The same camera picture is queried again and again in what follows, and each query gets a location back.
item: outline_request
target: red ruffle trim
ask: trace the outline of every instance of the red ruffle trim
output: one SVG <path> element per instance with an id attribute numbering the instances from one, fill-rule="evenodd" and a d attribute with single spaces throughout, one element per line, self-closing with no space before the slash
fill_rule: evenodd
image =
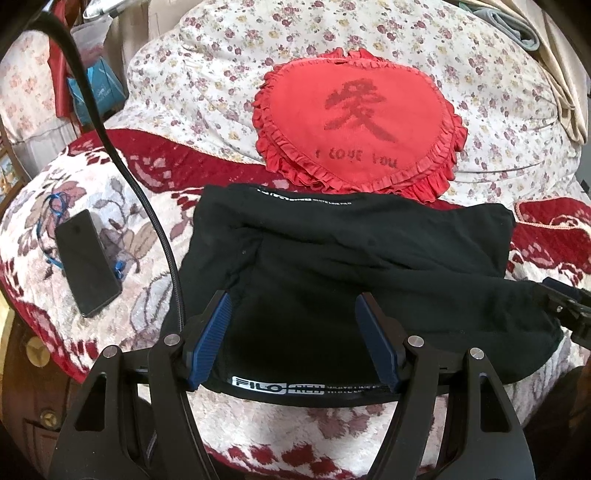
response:
<path id="1" fill-rule="evenodd" d="M 361 67 L 390 67 L 406 69 L 429 82 L 440 99 L 444 110 L 439 137 L 435 140 L 425 157 L 419 159 L 406 170 L 398 170 L 380 179 L 359 185 L 346 182 L 317 164 L 299 151 L 274 124 L 270 105 L 270 93 L 285 68 L 297 67 L 301 64 L 317 62 L 334 62 L 343 59 Z M 397 65 L 381 57 L 372 55 L 365 49 L 350 51 L 344 55 L 342 48 L 322 54 L 312 59 L 293 60 L 289 63 L 276 65 L 267 72 L 264 84 L 255 95 L 252 103 L 254 112 L 252 123 L 258 130 L 259 138 L 256 149 L 265 159 L 267 170 L 279 172 L 289 181 L 299 186 L 324 193 L 397 193 L 421 203 L 434 202 L 449 188 L 449 180 L 454 179 L 453 166 L 457 163 L 456 152 L 461 151 L 466 143 L 468 130 L 462 124 L 462 118 L 454 112 L 453 105 L 446 100 L 433 81 L 420 70 Z"/>

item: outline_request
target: white plastic bag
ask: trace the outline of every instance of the white plastic bag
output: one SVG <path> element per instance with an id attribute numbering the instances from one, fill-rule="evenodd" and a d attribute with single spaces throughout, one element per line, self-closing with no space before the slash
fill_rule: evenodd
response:
<path id="1" fill-rule="evenodd" d="M 113 19 L 105 15 L 89 23 L 72 28 L 72 37 L 80 51 L 84 68 L 92 67 L 103 54 L 105 38 Z"/>

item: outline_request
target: gray cloth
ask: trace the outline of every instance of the gray cloth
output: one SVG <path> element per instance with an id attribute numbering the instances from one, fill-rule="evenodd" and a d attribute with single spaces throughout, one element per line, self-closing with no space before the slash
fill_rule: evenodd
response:
<path id="1" fill-rule="evenodd" d="M 459 6 L 502 31 L 524 50 L 536 51 L 540 48 L 538 35 L 527 23 L 518 18 L 514 18 L 495 8 L 477 7 L 465 3 L 460 3 Z"/>

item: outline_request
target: black fabric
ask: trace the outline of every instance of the black fabric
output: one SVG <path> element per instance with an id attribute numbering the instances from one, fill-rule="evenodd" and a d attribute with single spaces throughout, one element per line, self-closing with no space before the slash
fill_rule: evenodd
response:
<path id="1" fill-rule="evenodd" d="M 394 195 L 206 187 L 180 268 L 187 317 L 219 288 L 234 311 L 205 386 L 300 405 L 316 403 L 229 382 L 383 392 L 354 317 L 364 291 L 411 335 L 455 352 L 482 348 L 505 383 L 532 374 L 562 334 L 536 284 L 504 280 L 513 228 L 495 204 L 439 211 Z M 175 328 L 172 308 L 161 334 Z"/>

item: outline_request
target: chinese character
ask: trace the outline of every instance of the chinese character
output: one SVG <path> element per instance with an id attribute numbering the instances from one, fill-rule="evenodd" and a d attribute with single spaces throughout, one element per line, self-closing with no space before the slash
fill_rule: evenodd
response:
<path id="1" fill-rule="evenodd" d="M 350 122 L 349 128 L 365 125 L 380 140 L 395 142 L 396 139 L 389 132 L 372 120 L 375 111 L 368 107 L 368 104 L 381 103 L 386 100 L 376 90 L 377 87 L 369 79 L 345 82 L 343 89 L 340 92 L 335 90 L 324 103 L 324 108 L 327 110 L 338 105 L 345 113 L 334 120 L 326 122 L 324 129 L 336 130 L 349 122 L 350 119 L 354 119 L 354 122 Z"/>

